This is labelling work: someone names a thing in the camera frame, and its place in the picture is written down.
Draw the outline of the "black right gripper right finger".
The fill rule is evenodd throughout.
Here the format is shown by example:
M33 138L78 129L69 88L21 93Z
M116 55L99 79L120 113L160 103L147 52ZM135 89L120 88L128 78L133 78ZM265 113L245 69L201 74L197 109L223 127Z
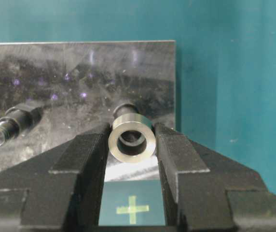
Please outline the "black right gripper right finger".
M276 195L260 174L157 123L166 224L184 232L276 232Z

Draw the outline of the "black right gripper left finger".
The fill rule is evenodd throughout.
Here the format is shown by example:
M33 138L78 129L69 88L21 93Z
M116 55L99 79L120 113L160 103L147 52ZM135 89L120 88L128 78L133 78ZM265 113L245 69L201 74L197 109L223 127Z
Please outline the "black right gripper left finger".
M100 123L0 172L0 232L80 232L96 226L110 125Z

